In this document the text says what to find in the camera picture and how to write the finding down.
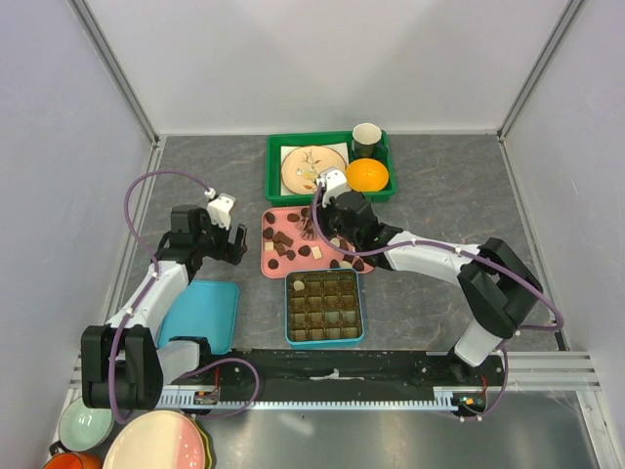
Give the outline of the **pink chocolate tray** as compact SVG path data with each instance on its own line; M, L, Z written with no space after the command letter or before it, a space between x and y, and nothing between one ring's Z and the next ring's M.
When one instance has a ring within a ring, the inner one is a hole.
M272 279L295 271L353 268L368 274L373 268L354 256L355 249L344 239L330 235L328 246L307 218L308 206L267 210L261 225L261 271Z

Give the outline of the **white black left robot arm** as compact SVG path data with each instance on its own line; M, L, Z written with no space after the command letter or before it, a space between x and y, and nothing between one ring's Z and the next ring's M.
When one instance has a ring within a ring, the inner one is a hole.
M88 408L152 410L164 386L182 377L203 384L214 373L207 338L197 332L158 346L168 311L205 259L240 263L247 229L231 224L233 198L219 195L206 206L179 205L159 241L146 276L121 310L81 336L82 400Z

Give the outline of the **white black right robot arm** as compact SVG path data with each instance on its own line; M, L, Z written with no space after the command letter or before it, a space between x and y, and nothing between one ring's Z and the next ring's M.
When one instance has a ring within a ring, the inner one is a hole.
M458 384L481 375L486 357L517 333L543 294L536 276L499 238L482 244L423 238L379 221L360 192L321 194L312 217L324 235L344 238L371 267L432 277L462 291L473 319L446 367Z

